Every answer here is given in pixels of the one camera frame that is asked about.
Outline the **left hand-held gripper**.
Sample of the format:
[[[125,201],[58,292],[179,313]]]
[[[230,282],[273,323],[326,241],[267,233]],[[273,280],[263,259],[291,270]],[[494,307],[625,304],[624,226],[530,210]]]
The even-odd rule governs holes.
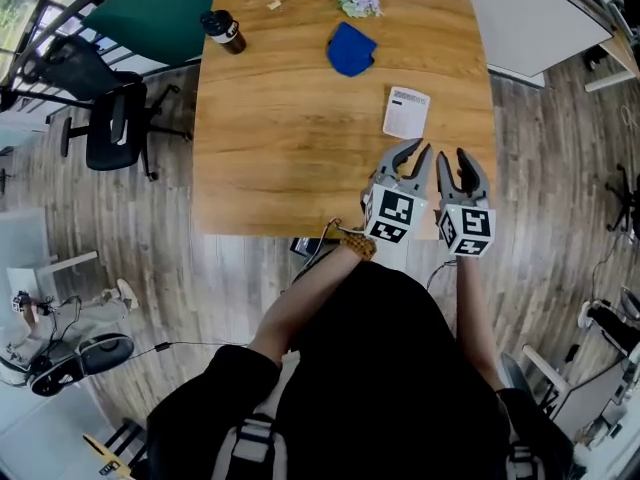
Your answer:
[[[420,223],[428,206],[426,189],[433,161],[431,145],[427,144],[419,153],[410,175],[398,176],[398,168],[422,141],[422,138],[404,140],[383,154],[361,193],[366,236],[399,244]]]

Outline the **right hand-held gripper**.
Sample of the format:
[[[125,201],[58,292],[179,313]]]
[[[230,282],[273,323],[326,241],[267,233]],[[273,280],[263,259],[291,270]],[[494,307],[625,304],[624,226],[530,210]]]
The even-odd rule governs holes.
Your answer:
[[[496,210],[489,202],[489,180],[480,163],[462,148],[456,150],[461,190],[467,200],[455,200],[460,191],[454,182],[447,156],[436,159],[441,195],[438,229],[451,255],[482,257],[495,240]]]

